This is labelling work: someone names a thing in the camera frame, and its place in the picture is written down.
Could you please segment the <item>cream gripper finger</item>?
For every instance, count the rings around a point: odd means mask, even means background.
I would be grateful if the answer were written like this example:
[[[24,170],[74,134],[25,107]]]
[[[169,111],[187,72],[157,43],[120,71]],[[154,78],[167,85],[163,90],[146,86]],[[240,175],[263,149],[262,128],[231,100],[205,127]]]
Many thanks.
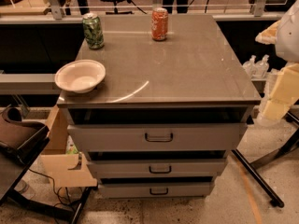
[[[259,120],[279,121],[299,100],[299,63],[287,63],[272,71],[266,80],[259,106]]]
[[[275,44],[277,40],[277,31],[280,21],[275,21],[268,28],[258,33],[255,41],[261,44],[270,45]]]

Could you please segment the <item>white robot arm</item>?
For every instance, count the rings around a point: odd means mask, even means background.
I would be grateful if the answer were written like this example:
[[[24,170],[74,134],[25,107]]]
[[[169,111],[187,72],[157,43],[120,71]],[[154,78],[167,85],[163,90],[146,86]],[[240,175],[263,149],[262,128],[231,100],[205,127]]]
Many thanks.
[[[259,43],[275,45],[276,55],[287,63],[269,81],[270,91],[264,95],[258,119],[262,123],[277,122],[299,100],[299,0],[279,20],[258,33]]]

